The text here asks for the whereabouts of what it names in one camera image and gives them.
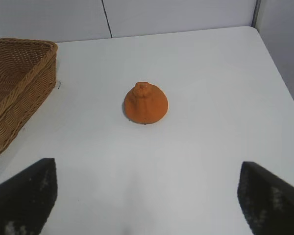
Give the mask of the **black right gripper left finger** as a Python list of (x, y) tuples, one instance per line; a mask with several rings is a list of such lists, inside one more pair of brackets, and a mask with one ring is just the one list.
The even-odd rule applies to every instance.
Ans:
[(0, 235), (38, 235), (57, 199), (54, 158), (43, 158), (0, 184)]

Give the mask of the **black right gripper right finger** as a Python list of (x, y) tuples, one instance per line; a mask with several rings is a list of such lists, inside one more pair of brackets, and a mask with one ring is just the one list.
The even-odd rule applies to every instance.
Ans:
[(237, 197), (254, 235), (294, 235), (294, 187), (255, 162), (243, 162)]

